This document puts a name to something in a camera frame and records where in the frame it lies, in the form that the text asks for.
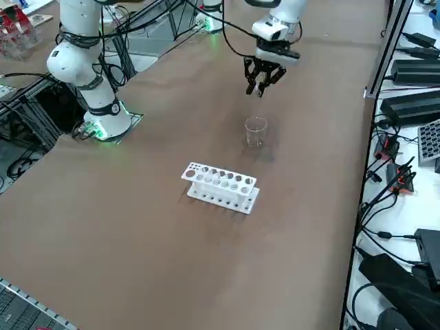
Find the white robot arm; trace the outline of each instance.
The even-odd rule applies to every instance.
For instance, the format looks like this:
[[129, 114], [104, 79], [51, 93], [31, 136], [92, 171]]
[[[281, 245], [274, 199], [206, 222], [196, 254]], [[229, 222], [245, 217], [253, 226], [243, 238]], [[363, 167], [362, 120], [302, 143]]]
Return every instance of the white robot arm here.
[[[252, 26], [252, 31], [256, 35], [255, 56], [247, 56], [243, 59], [245, 67], [245, 77], [248, 87], [246, 94], [254, 92], [263, 96], [266, 87], [277, 83], [284, 76], [286, 65], [293, 65], [300, 58], [298, 52], [290, 48], [293, 43], [288, 41], [300, 24], [300, 18], [306, 6], [307, 0], [245, 0], [251, 6], [261, 8], [271, 8], [269, 14]], [[209, 21], [211, 32], [221, 30], [223, 0], [204, 0], [204, 13], [197, 15], [197, 21]], [[257, 77], [263, 76], [262, 81], [256, 81]]]
[[[47, 67], [55, 78], [73, 84], [80, 91], [88, 106], [84, 120], [92, 125], [99, 140], [122, 135], [131, 125], [130, 116], [121, 106], [109, 81], [104, 75], [97, 74], [92, 66], [102, 49], [102, 41], [96, 38], [100, 11], [103, 5], [116, 2], [118, 0], [60, 0], [60, 20], [64, 31], [69, 34], [64, 34], [64, 40], [47, 60]], [[268, 16], [252, 26], [257, 35], [256, 55], [244, 58], [245, 76], [249, 83], [246, 93], [256, 91], [261, 97], [266, 87], [284, 75], [285, 65], [295, 63], [300, 57], [299, 53], [290, 50], [291, 43], [287, 38], [299, 24], [306, 0], [246, 2], [251, 6], [271, 8]], [[223, 0], [204, 0], [203, 9], [220, 20], [212, 21], [212, 31], [222, 28], [222, 3]], [[263, 80], [257, 82], [260, 73], [263, 73]]]
[[[101, 5], [98, 1], [60, 1], [63, 29], [72, 34], [96, 36], [100, 13]], [[102, 41], [98, 38], [85, 38], [82, 42], [65, 38], [52, 50], [47, 68], [55, 78], [79, 90], [88, 106], [84, 121], [93, 127], [95, 138], [107, 140], [126, 132], [131, 125], [131, 118], [121, 107], [107, 77], [97, 74], [93, 69], [92, 65], [101, 50]]]

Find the brown table surface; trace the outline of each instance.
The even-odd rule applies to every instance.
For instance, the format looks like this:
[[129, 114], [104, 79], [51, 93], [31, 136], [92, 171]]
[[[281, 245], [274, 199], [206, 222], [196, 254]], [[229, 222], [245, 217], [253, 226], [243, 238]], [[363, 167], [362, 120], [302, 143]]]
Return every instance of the brown table surface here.
[[[262, 11], [233, 13], [250, 27]], [[336, 329], [385, 16], [311, 0], [302, 58], [261, 100], [222, 36], [164, 56], [119, 93], [145, 114], [121, 145], [62, 137], [1, 197], [0, 274], [82, 329]], [[261, 151], [243, 145], [250, 115], [269, 121]], [[190, 162], [256, 177], [252, 214], [188, 198]]]

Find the small glass beaker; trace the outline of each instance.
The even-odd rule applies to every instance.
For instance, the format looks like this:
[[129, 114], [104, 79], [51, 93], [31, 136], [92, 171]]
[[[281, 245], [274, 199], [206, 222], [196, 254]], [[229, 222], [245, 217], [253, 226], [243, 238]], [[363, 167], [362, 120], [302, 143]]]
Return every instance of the small glass beaker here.
[[265, 145], [267, 137], [267, 120], [262, 117], [251, 117], [245, 121], [247, 145], [256, 148]]

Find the green led light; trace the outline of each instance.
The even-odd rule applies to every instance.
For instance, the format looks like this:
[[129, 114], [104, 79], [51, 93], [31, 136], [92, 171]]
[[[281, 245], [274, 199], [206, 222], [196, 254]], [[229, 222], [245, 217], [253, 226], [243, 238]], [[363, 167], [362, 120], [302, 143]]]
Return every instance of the green led light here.
[[212, 20], [211, 17], [207, 17], [205, 20], [205, 26], [206, 26], [206, 30], [211, 32], [214, 30], [214, 21]]

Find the red object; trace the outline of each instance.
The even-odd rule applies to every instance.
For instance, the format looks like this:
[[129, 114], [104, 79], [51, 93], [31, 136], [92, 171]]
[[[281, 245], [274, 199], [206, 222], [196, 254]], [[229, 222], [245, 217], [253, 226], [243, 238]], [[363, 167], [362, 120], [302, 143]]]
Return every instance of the red object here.
[[0, 11], [1, 19], [3, 20], [3, 27], [8, 33], [20, 33], [15, 23], [9, 18], [9, 16], [2, 10]]
[[30, 23], [30, 20], [28, 19], [28, 17], [20, 9], [20, 7], [18, 5], [14, 5], [14, 9], [15, 9], [16, 17], [19, 20], [19, 24], [20, 24], [21, 29], [23, 30], [23, 32], [26, 33], [26, 34], [31, 32], [33, 26]]

